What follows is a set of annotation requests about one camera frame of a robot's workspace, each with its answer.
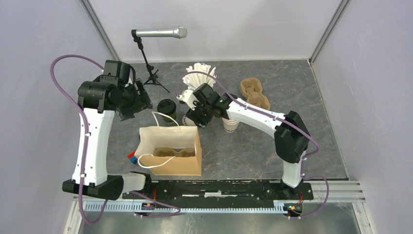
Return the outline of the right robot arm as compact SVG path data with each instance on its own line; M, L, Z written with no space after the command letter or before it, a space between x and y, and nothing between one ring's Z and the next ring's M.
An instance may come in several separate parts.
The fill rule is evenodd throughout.
M189 110L187 118L205 128L213 117L245 123L273 137L276 154L283 160L282 195L294 199L301 192L301 162L310 141L300 115L276 113L251 105L230 93L219 95L204 83L195 90L186 89L177 96Z

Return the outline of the stack of white paper cups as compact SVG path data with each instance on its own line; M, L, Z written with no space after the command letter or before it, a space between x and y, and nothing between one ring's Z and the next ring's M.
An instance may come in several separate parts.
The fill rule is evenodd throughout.
M222 121L223 121L224 130L228 133L234 132L240 123L237 120L231 120L231 119L226 119L226 118L222 118Z

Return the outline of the green paper coffee cup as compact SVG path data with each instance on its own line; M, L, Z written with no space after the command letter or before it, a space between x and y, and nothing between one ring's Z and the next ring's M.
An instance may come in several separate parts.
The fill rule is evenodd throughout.
M162 114L162 119L164 120L164 122L166 123L174 123L177 119L177 114L176 113L172 113L170 115L166 115L166 114Z

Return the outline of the black plastic cup lid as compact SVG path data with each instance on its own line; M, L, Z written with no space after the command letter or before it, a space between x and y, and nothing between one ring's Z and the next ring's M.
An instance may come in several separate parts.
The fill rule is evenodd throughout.
M176 103L171 99L163 99L157 105L157 112L165 115L172 115L176 113Z

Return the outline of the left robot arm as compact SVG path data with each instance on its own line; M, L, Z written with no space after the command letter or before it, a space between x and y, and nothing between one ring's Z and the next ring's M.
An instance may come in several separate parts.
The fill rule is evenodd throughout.
M135 69L125 62L107 60L102 75L81 84L75 106L81 118L78 158L62 190L104 200L117 200L130 191L143 199L150 197L153 185L143 173L110 175L106 165L114 117L131 119L153 107Z

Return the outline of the brown paper bag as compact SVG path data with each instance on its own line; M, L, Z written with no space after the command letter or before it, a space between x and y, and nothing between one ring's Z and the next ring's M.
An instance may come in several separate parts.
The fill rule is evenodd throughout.
M173 126L142 127L140 143L134 151L134 163L150 170L156 176L201 176L202 147L198 127L181 126L172 117L161 115L174 123Z

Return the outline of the white paper coffee cup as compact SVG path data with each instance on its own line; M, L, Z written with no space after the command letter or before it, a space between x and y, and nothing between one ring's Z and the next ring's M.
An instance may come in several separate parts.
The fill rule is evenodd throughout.
M193 120L189 119L187 116L183 116L182 124L185 125L185 126L196 126L196 124L193 122Z

